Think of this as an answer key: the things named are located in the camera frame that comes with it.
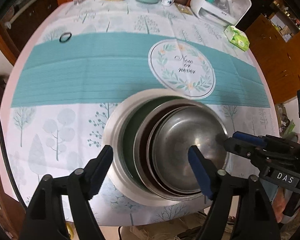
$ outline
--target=round table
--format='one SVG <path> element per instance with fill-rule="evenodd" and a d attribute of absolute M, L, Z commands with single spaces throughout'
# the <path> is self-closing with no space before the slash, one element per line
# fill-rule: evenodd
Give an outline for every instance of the round table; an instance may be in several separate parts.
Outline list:
<path fill-rule="evenodd" d="M 71 32 L 72 37 L 66 43 L 59 43 L 64 32 Z M 98 155 L 104 126 L 125 98 L 148 88 L 182 87 L 175 81 L 161 81 L 160 75 L 155 77 L 151 64 L 148 65 L 149 49 L 170 41 L 176 42 L 174 49 L 181 53 L 185 63 L 192 64 L 184 59 L 184 51 L 211 63 L 216 85 L 211 93 L 200 94 L 199 98 L 218 114 L 229 135 L 237 130 L 279 135 L 274 104 L 258 63 L 249 50 L 243 52 L 233 47 L 222 29 L 183 14 L 174 5 L 166 8 L 160 3 L 146 5 L 135 0 L 84 0 L 77 6 L 66 3 L 43 22 L 21 52 L 0 109 L 9 162 L 27 204 L 44 174 L 66 176 Z M 167 61 L 163 55 L 171 53 L 170 45 L 164 43 L 154 58 L 161 64 L 168 62 L 167 69 L 171 55 Z M 194 55 L 197 50 L 204 57 Z M 221 58 L 231 61 L 229 70 Z M 240 72 L 231 73 L 232 65 Z M 230 75 L 238 83 L 227 83 Z M 261 89 L 266 100 L 259 100 L 259 93 L 245 92 L 252 90 L 249 85 L 240 88 L 245 82 Z M 193 89 L 193 96 L 202 91 L 194 89 L 197 84 L 186 84 Z M 237 94 L 228 92 L 233 86 L 237 86 Z M 258 174 L 248 160 L 235 155 L 229 171 L 233 176 L 246 178 Z M 16 199 L 1 154 L 0 175 L 5 192 Z M 166 221 L 210 205 L 209 200 L 200 197 L 172 206 L 144 206 L 124 196 L 109 177 L 90 201 L 102 226 Z M 72 221 L 64 196 L 63 206 L 66 219 Z"/>

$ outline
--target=white appliance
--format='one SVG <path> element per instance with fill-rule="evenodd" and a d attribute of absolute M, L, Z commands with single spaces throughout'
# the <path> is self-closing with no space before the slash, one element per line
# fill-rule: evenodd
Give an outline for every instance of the white appliance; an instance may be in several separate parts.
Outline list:
<path fill-rule="evenodd" d="M 251 7 L 251 0 L 191 0 L 190 7 L 197 17 L 228 26 L 241 20 Z"/>

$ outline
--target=blue gripper pad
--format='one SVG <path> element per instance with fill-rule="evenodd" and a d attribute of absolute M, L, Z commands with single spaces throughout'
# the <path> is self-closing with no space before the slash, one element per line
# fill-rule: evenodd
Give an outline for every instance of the blue gripper pad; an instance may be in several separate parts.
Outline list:
<path fill-rule="evenodd" d="M 203 164 L 202 161 L 204 163 L 211 162 L 211 161 L 205 159 L 196 146 L 191 146 L 189 148 L 188 161 L 190 163 L 192 171 L 194 172 L 195 178 L 197 179 L 197 182 L 200 186 L 200 190 L 202 194 L 207 196 L 208 199 L 212 200 L 213 192 L 211 190 L 211 177 L 208 175 L 207 171 L 202 165 Z M 214 166 L 213 174 L 215 174 L 215 171 L 217 171 L 217 168 Z"/>
<path fill-rule="evenodd" d="M 267 146 L 267 142 L 263 138 L 244 132 L 235 132 L 232 135 L 232 138 L 251 143 L 260 148 L 265 148 Z"/>

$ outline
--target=person's hand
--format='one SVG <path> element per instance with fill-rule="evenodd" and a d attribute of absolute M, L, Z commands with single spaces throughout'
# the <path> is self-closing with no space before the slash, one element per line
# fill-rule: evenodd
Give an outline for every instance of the person's hand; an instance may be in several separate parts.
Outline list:
<path fill-rule="evenodd" d="M 275 218 L 277 220 L 277 222 L 281 222 L 282 217 L 283 217 L 283 211 L 286 207 L 287 203 L 284 199 L 284 192 L 283 192 L 283 188 L 279 187 L 278 188 L 278 192 L 277 195 L 274 198 L 274 201 L 272 203 L 272 208 L 274 210 L 274 215 Z"/>

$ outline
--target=tablecloth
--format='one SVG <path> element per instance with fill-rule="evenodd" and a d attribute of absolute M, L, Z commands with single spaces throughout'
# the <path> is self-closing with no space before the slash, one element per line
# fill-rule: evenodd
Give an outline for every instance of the tablecloth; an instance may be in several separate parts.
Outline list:
<path fill-rule="evenodd" d="M 69 31 L 72 42 L 60 44 L 60 35 Z M 137 44 L 127 42 L 136 35 Z M 146 49 L 139 51 L 133 45 L 148 48 L 146 58 Z M 117 61 L 112 61 L 109 48 L 116 51 Z M 23 199 L 29 203 L 44 174 L 66 176 L 95 158 L 116 106 L 146 88 L 167 87 L 199 99 L 220 116 L 229 135 L 240 130 L 277 136 L 272 99 L 250 55 L 230 44 L 222 29 L 182 14 L 174 5 L 135 0 L 68 3 L 39 37 L 11 104 L 6 145 Z M 182 64 L 172 73 L 178 59 Z M 238 177 L 258 174 L 248 160 L 236 155 L 229 171 Z M 67 197 L 63 197 L 63 204 L 66 219 L 72 221 Z M 147 207 L 125 197 L 106 177 L 90 205 L 100 225 L 128 226 L 170 220 L 197 212 L 210 202 L 200 197 L 172 206 Z"/>

